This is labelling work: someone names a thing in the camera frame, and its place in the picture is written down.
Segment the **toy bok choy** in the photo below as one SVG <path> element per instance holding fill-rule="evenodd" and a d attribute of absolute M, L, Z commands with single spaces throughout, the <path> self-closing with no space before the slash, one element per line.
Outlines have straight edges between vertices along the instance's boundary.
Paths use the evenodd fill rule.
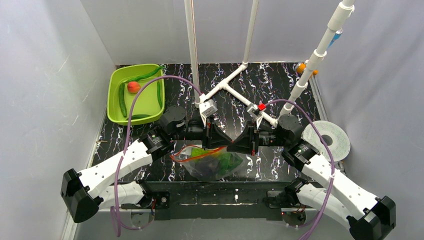
<path fill-rule="evenodd" d="M 212 179 L 221 179 L 226 177 L 227 175 L 235 172 L 240 165 L 243 164 L 244 160 L 235 152 L 227 152 L 226 148 L 222 148 L 220 150 L 207 150 L 209 153 L 191 158 L 192 160 L 187 162 L 187 166 L 189 167 L 189 172 L 193 173 L 193 176 L 196 178 L 195 164 L 200 159 L 218 159 L 220 161 L 220 167 L 216 177 L 210 178 Z"/>

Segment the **clear zip bag orange zipper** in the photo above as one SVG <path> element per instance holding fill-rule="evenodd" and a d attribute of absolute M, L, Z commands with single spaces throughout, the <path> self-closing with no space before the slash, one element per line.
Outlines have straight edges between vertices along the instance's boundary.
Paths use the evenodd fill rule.
<path fill-rule="evenodd" d="M 213 182 L 228 177 L 246 164 L 246 159 L 227 148 L 204 149 L 200 145 L 186 145 L 170 158 L 180 163 L 191 176 L 201 182 Z"/>

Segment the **toy green lime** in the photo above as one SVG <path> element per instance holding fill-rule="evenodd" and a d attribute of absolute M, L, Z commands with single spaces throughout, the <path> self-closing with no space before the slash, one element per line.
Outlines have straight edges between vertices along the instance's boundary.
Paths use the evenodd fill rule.
<path fill-rule="evenodd" d="M 193 147 L 193 148 L 191 149 L 190 157 L 191 157 L 191 158 L 196 158 L 196 157 L 199 157 L 199 156 L 202 156 L 202 155 L 208 154 L 208 153 L 209 153 L 209 151 L 208 151 L 208 150 L 205 150 L 205 149 L 203 149 L 203 148 Z"/>

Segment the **toy purple eggplant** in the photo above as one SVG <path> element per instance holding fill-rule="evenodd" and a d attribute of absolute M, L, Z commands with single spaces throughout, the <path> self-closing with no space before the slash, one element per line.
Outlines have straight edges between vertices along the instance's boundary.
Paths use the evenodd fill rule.
<path fill-rule="evenodd" d="M 215 178 L 220 168 L 220 161 L 216 158 L 200 159 L 194 168 L 197 177 Z"/>

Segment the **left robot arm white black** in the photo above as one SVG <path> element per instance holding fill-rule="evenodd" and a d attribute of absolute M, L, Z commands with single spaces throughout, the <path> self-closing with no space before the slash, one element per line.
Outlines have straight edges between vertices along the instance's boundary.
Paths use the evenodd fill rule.
<path fill-rule="evenodd" d="M 232 139 L 215 123 L 213 116 L 197 113 L 187 120 L 182 107 L 171 106 L 149 132 L 121 151 L 90 168 L 63 174 L 60 195 L 75 223 L 93 217 L 100 209 L 119 204 L 142 209 L 166 209 L 170 194 L 154 191 L 143 180 L 119 184 L 132 171 L 152 164 L 174 150 L 175 140 L 201 141 L 204 149 L 227 147 Z"/>

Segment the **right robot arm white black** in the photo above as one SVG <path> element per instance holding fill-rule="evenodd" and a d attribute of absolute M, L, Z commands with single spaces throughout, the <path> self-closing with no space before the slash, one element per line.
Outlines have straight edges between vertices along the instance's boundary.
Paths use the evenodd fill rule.
<path fill-rule="evenodd" d="M 306 205 L 320 210 L 326 204 L 323 213 L 346 227 L 355 240 L 383 240 L 396 226 L 395 202 L 368 192 L 338 169 L 332 169 L 325 156 L 302 139 L 303 130 L 291 114 L 281 117 L 270 131 L 259 130 L 255 122 L 250 122 L 227 150 L 255 155 L 259 147 L 282 147 L 284 160 L 320 187 L 297 177 L 278 195 L 263 199 L 270 208 Z"/>

